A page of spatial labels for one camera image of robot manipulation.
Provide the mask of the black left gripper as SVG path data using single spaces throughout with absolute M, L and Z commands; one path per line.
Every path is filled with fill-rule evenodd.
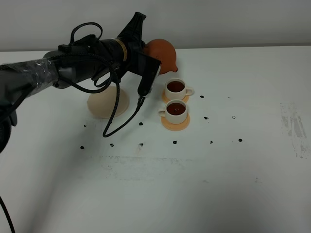
M 136 75 L 143 75 L 143 68 L 139 63 L 139 55 L 142 54 L 142 49 L 145 43 L 142 41 L 143 21 L 146 15 L 135 12 L 132 19 L 121 31 L 117 38 L 112 38 L 112 41 L 120 50 L 121 61 L 119 61 L 116 74 L 122 78 L 127 72 Z

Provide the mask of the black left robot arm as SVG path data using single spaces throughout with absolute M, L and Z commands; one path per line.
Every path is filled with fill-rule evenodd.
M 70 86 L 89 93 L 105 91 L 112 83 L 119 85 L 122 76 L 142 51 L 142 24 L 146 15 L 136 12 L 121 33 L 102 40 L 94 34 L 75 40 L 75 33 L 95 22 L 75 27 L 70 42 L 58 46 L 42 59 L 9 63 L 0 66 L 0 149 L 4 150 L 17 125 L 17 108 L 22 102 L 44 89 Z

